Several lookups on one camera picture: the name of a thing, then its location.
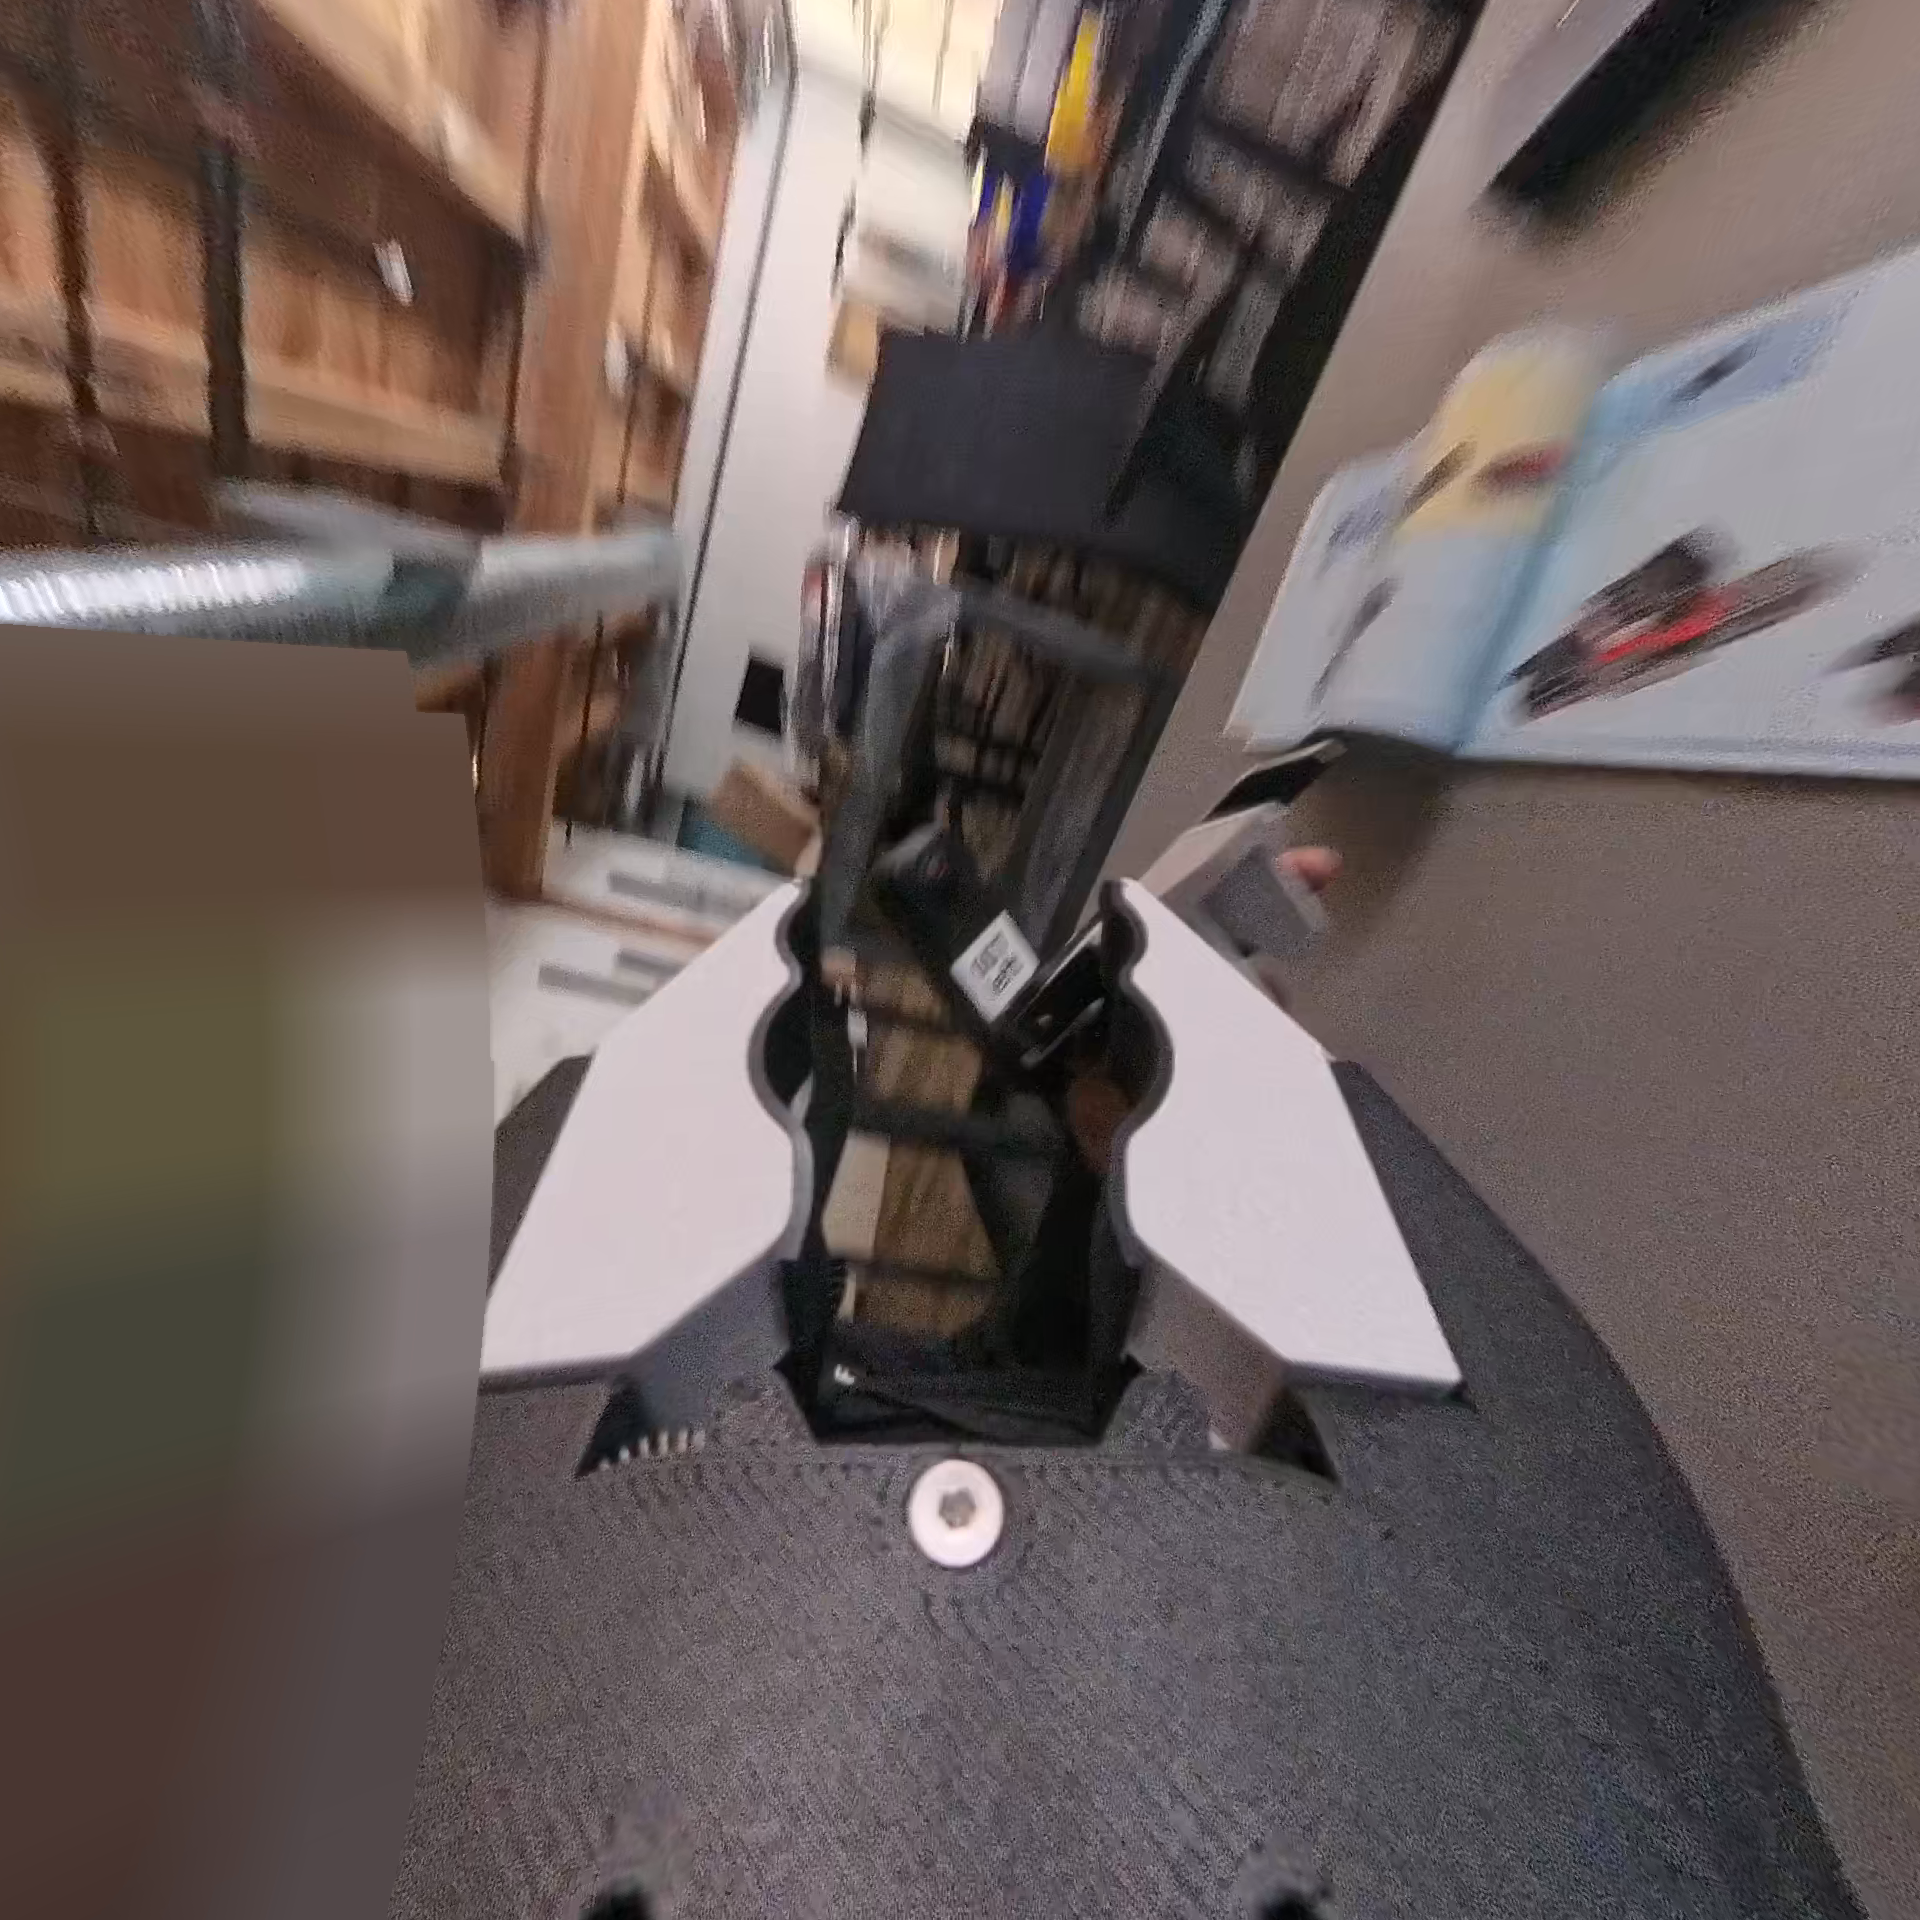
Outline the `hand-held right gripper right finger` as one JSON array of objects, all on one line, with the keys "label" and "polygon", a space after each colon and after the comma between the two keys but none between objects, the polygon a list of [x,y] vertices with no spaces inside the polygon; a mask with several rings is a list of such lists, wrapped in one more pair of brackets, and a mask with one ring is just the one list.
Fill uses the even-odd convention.
[{"label": "hand-held right gripper right finger", "polygon": [[1343,1384],[1451,1400],[1462,1365],[1336,1064],[1134,879],[1108,889],[1116,1068],[1137,1072],[1112,1220],[1139,1273],[1124,1350],[1187,1381],[1219,1448]]}]

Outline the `brick instruction booklet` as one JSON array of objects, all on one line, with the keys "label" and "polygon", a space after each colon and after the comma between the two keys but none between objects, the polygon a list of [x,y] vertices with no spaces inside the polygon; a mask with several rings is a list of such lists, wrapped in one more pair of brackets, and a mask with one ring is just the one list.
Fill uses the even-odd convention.
[{"label": "brick instruction booklet", "polygon": [[1913,783],[1916,633],[1908,249],[1622,367],[1482,348],[1322,486],[1226,735]]}]

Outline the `grey-brown desk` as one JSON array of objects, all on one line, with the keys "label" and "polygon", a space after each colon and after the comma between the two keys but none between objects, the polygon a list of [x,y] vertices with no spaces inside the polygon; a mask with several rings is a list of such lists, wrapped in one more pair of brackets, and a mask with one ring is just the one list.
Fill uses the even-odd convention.
[{"label": "grey-brown desk", "polygon": [[[1112,876],[1235,777],[1227,713],[1329,473],[1543,318],[1626,357],[1903,249],[1678,205],[1488,212],[1488,98],[1563,4],[1480,16],[1192,666]],[[1760,1632],[1875,1914],[1916,1914],[1916,790],[1353,752],[1296,1015],[1392,1092],[1618,1358]]]}]

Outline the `silver metal air duct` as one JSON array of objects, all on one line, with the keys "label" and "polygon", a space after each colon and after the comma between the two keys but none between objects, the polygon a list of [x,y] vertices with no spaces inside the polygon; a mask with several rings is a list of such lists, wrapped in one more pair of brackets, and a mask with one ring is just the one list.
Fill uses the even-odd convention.
[{"label": "silver metal air duct", "polygon": [[275,537],[7,549],[3,623],[51,633],[266,640],[393,650],[411,665],[674,613],[682,543],[657,519],[604,534],[465,534],[345,500]]}]

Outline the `black office chair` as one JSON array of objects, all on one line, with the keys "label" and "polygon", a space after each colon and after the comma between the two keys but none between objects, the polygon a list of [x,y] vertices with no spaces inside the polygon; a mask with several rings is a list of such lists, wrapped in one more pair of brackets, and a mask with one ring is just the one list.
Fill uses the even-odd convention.
[{"label": "black office chair", "polygon": [[868,528],[1088,537],[1153,362],[1074,332],[887,328],[834,510]]}]

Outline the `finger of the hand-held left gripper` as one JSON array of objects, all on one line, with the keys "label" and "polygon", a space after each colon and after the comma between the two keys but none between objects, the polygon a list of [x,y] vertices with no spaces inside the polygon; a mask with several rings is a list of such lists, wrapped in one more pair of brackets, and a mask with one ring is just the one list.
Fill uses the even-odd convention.
[{"label": "finger of the hand-held left gripper", "polygon": [[1298,965],[1327,906],[1279,871],[1287,847],[1320,845],[1291,842],[1286,807],[1226,812],[1156,857],[1145,890],[1230,965]]},{"label": "finger of the hand-held left gripper", "polygon": [[1339,738],[1310,738],[1296,750],[1263,758],[1233,783],[1233,814],[1295,804],[1344,750]]}]

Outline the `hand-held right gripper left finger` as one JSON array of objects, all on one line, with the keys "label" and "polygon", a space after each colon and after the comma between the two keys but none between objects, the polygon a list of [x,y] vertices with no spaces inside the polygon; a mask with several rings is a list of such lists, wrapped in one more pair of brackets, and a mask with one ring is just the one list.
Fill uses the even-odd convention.
[{"label": "hand-held right gripper left finger", "polygon": [[487,1295],[480,1384],[727,1386],[785,1352],[812,1149],[771,1068],[788,879],[592,1053]]}]

